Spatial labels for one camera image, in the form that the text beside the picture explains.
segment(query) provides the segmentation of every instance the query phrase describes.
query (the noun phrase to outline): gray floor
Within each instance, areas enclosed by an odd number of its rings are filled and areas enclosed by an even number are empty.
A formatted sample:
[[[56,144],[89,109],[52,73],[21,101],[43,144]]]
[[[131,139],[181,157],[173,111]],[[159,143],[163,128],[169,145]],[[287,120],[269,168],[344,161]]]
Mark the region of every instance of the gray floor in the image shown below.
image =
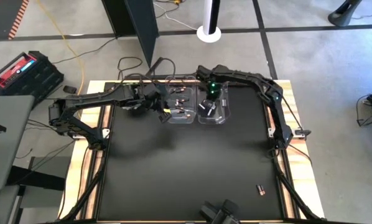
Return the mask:
[[[169,16],[194,28],[202,23],[202,0],[187,0]],[[343,0],[259,0],[265,27],[331,26],[328,14]],[[100,0],[52,1],[42,3],[56,18],[65,34],[111,33],[111,27]],[[159,3],[166,9],[170,4]],[[372,0],[365,0],[356,17],[372,14]],[[157,19],[159,30],[187,30],[166,18]],[[351,24],[372,24],[372,17],[352,20]],[[222,0],[218,22],[221,28],[258,27],[250,0]],[[30,0],[17,36],[57,35],[49,19],[35,0]],[[307,141],[325,216],[330,220],[372,223],[372,126],[356,124],[355,103],[358,97],[372,93],[372,29],[308,32],[273,32],[267,34],[279,79],[290,79],[299,107],[301,122],[312,134]],[[76,52],[98,48],[109,39],[70,40]],[[22,51],[39,50],[51,61],[71,57],[61,40],[0,42],[0,68]],[[124,56],[143,58],[136,38],[110,42],[99,52],[82,57],[85,65],[86,92],[90,80],[117,78],[118,59]],[[214,44],[204,44],[195,35],[161,36],[156,43],[154,59],[169,57],[177,73],[192,73],[197,65],[213,67],[218,63],[230,68],[260,72],[269,77],[259,33],[223,34]],[[132,60],[121,66],[134,65]],[[57,65],[65,74],[64,85],[80,86],[77,61]],[[130,72],[145,72],[147,65]],[[163,64],[157,73],[170,74],[172,67]],[[53,96],[65,96],[58,90]],[[47,123],[47,107],[41,103],[32,119]],[[363,114],[368,108],[360,108]],[[29,130],[24,134],[18,156],[32,153],[15,164],[27,167],[31,156],[42,157],[69,142],[50,131]],[[61,156],[70,156],[69,147]],[[46,216],[53,219],[58,207],[27,209],[22,223],[35,223]]]

